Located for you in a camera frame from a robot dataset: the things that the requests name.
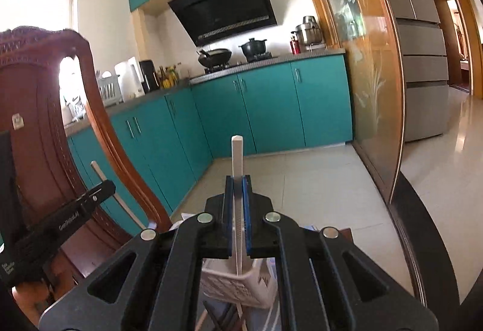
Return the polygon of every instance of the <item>doorway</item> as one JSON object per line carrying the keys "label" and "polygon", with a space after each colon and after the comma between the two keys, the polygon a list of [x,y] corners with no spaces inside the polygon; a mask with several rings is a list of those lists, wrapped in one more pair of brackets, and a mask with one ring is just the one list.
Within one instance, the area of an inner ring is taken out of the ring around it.
{"label": "doorway", "polygon": [[469,46],[456,0],[434,0],[443,31],[448,58],[448,84],[461,91],[471,90]]}

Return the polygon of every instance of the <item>black pot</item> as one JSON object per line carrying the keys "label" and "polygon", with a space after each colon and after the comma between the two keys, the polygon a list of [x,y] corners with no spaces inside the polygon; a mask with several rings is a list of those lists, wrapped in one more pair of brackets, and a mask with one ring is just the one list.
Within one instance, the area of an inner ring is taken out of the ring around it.
{"label": "black pot", "polygon": [[198,54],[198,62],[206,68],[226,64],[231,58],[231,50],[228,49],[214,49],[207,52],[201,49]]}
{"label": "black pot", "polygon": [[264,54],[267,51],[267,47],[265,46],[266,40],[255,40],[255,38],[250,38],[247,43],[239,46],[243,55],[249,59],[250,57]]}

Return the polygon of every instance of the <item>kitchen counter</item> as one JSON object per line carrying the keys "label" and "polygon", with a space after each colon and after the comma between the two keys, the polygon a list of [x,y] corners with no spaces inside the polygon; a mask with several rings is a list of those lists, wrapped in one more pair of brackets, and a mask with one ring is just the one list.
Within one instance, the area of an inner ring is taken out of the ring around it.
{"label": "kitchen counter", "polygon": [[[165,95],[174,94],[179,90],[187,88],[190,86],[189,79],[182,79],[180,82],[171,88],[161,88],[160,90],[156,90],[150,92],[149,94],[143,95],[142,97],[132,98],[126,102],[119,103],[118,105],[112,105],[106,108],[107,115],[109,117],[119,114],[123,111],[133,109],[134,107],[138,106],[141,103],[150,102],[152,100],[163,98]],[[87,116],[85,119],[73,122],[68,124],[64,127],[65,134],[67,137],[72,136],[73,134],[82,131],[85,128],[90,127],[90,121],[88,120]]]}
{"label": "kitchen counter", "polygon": [[269,60],[255,61],[253,63],[234,66],[233,68],[224,69],[218,72],[210,73],[208,75],[199,76],[189,81],[191,85],[204,83],[209,80],[221,78],[223,76],[233,75],[234,73],[245,72],[252,69],[263,68],[264,66],[288,63],[292,61],[305,60],[307,58],[316,58],[329,55],[344,54],[345,49],[316,49],[312,52],[304,52],[300,54],[287,54],[279,57],[274,57]]}

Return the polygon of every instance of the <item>gray refrigerator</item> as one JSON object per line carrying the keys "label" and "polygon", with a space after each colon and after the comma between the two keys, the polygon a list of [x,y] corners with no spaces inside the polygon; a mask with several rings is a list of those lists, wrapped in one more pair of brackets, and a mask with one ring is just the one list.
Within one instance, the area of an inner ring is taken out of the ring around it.
{"label": "gray refrigerator", "polygon": [[448,122],[448,62],[434,0],[389,0],[397,22],[411,141],[440,135]]}

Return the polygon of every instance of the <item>black air fryer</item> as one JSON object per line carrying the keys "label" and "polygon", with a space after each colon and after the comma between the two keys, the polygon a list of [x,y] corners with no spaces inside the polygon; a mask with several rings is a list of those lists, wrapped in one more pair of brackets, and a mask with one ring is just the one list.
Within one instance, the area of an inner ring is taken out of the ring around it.
{"label": "black air fryer", "polygon": [[144,93],[147,94],[151,91],[159,90],[159,82],[158,78],[156,77],[153,61],[140,61],[139,66],[141,67],[142,78],[144,79],[144,81],[141,83]]}

